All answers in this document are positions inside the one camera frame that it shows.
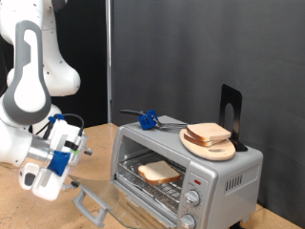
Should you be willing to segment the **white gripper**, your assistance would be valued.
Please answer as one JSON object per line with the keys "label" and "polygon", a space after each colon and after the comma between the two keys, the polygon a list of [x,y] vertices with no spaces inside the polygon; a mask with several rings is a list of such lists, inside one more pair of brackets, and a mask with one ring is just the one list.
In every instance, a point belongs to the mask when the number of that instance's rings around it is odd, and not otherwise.
{"label": "white gripper", "polygon": [[76,166],[81,153],[91,156],[92,149],[85,149],[88,138],[80,127],[72,126],[66,120],[54,122],[49,136],[52,159],[43,166],[32,186],[32,192],[46,200],[56,200],[60,190],[75,189],[78,182],[64,184],[70,167]]}

